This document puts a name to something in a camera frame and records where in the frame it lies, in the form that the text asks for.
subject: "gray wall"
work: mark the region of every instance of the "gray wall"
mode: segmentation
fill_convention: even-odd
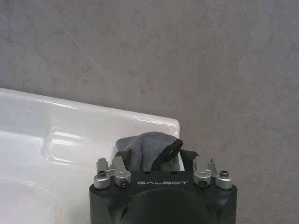
[[[239,224],[298,223],[297,0],[1,0],[0,86],[178,119]]]

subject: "white sink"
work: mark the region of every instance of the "white sink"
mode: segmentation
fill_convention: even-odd
[[[177,120],[0,88],[0,224],[87,224],[99,157]]]

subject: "screw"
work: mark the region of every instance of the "screw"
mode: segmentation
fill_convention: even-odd
[[[101,170],[98,172],[99,176],[106,176],[106,171],[105,170]]]
[[[220,176],[229,176],[229,172],[226,170],[222,170],[222,171],[220,171],[219,175]]]
[[[200,188],[206,188],[206,187],[207,187],[207,182],[206,182],[206,180],[201,180],[201,181],[199,181],[199,182],[198,182],[198,186],[199,186]]]
[[[121,188],[127,188],[129,186],[129,182],[126,179],[122,179],[120,181],[120,187]]]

